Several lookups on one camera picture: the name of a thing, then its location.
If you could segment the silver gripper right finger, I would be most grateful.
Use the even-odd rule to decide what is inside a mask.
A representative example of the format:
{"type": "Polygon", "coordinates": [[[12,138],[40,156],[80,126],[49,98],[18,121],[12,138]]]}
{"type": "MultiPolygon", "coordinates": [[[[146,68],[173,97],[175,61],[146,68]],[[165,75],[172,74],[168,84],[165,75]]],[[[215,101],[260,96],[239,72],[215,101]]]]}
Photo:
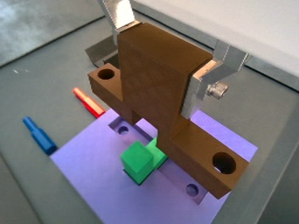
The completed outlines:
{"type": "Polygon", "coordinates": [[[247,52],[223,41],[217,41],[212,60],[191,75],[181,104],[184,118],[193,115],[197,110],[197,101],[201,101],[205,95],[217,100],[223,97],[228,86],[220,81],[240,70],[248,58],[247,52]]]}

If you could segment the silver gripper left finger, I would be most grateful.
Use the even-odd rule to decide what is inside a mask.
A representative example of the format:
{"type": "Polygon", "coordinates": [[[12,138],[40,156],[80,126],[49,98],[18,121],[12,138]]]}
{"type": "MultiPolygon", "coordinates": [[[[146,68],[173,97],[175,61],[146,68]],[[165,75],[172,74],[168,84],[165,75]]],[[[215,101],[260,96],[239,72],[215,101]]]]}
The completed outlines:
{"type": "Polygon", "coordinates": [[[97,2],[112,27],[113,41],[117,41],[117,35],[140,24],[134,18],[130,2],[129,0],[97,0],[97,2]]]}

